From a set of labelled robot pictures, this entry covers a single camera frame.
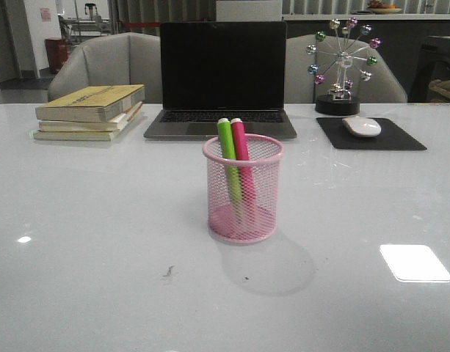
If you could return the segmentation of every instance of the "book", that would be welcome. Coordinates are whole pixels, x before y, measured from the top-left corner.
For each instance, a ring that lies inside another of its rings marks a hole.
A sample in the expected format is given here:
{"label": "book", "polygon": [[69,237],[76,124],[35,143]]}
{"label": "book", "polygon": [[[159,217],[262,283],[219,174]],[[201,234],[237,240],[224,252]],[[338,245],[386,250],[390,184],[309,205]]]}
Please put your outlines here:
{"label": "book", "polygon": [[76,121],[53,121],[40,120],[39,131],[43,132],[112,132],[122,130],[142,107],[143,102],[136,103],[129,110],[118,114],[106,122],[76,122]]}
{"label": "book", "polygon": [[[46,140],[46,141],[111,141],[113,140],[121,131],[123,131],[126,126],[135,118],[137,113],[140,111],[142,102],[135,105],[134,108],[126,111],[125,113],[115,117],[113,120],[122,120],[123,122],[118,124],[118,128],[113,131],[102,131],[100,129],[93,128],[92,130],[72,130],[72,131],[33,131],[32,137],[34,139]],[[105,125],[109,122],[98,122],[99,125]],[[94,124],[96,122],[79,122]]]}
{"label": "book", "polygon": [[35,108],[39,120],[106,122],[145,99],[143,84],[90,86]]}

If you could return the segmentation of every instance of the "mouse pad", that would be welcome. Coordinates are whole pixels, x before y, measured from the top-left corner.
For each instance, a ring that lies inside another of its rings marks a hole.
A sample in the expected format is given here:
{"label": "mouse pad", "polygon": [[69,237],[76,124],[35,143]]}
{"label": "mouse pad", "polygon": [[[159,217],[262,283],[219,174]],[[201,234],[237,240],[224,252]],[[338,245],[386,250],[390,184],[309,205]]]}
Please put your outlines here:
{"label": "mouse pad", "polygon": [[356,137],[342,123],[343,117],[317,117],[327,138],[338,149],[359,150],[426,150],[427,148],[410,134],[385,118],[374,118],[381,127],[376,137]]}

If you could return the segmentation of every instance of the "ferris wheel ornament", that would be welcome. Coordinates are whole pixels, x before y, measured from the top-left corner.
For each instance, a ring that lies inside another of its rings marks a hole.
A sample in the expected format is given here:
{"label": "ferris wheel ornament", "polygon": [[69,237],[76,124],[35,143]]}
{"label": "ferris wheel ornament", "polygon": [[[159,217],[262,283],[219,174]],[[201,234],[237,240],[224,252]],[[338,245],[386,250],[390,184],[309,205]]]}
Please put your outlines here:
{"label": "ferris wheel ornament", "polygon": [[[326,73],[331,69],[337,70],[337,76],[334,83],[331,84],[326,95],[320,95],[316,99],[316,111],[323,114],[330,115],[354,115],[360,111],[360,101],[352,94],[353,80],[350,78],[350,74],[358,72],[362,81],[369,81],[371,79],[371,73],[362,70],[358,64],[366,63],[367,66],[374,66],[378,60],[375,56],[369,56],[368,58],[359,57],[361,52],[368,48],[377,49],[381,45],[379,38],[372,38],[369,40],[369,46],[354,49],[352,46],[362,36],[369,35],[371,33],[371,26],[366,24],[360,27],[359,35],[357,38],[350,40],[351,32],[357,26],[357,18],[349,18],[345,26],[341,28],[341,22],[338,19],[333,19],[329,23],[330,29],[335,32],[336,44],[335,47],[331,47],[332,52],[320,51],[316,45],[309,45],[306,47],[307,55],[315,55],[316,53],[325,54],[333,57],[333,61],[322,67],[322,65],[310,65],[308,66],[308,73],[314,76],[314,84],[320,85],[326,80]],[[341,30],[342,36],[339,36],[338,30]],[[326,39],[325,32],[317,32],[315,34],[317,42],[323,42]]]}

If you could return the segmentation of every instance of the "laptop screen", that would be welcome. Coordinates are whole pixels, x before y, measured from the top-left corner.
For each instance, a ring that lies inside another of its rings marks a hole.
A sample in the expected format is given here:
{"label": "laptop screen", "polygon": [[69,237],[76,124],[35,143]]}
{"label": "laptop screen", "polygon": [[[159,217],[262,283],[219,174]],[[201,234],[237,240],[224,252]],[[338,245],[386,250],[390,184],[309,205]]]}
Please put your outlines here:
{"label": "laptop screen", "polygon": [[285,22],[163,23],[165,109],[281,109]]}

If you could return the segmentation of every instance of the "computer mouse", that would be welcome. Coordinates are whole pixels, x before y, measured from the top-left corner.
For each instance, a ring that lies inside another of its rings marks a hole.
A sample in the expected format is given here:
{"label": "computer mouse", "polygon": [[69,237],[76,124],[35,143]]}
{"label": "computer mouse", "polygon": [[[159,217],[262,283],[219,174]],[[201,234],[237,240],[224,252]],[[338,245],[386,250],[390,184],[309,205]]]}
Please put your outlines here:
{"label": "computer mouse", "polygon": [[357,137],[375,137],[381,132],[378,122],[368,117],[345,117],[342,123],[351,134]]}

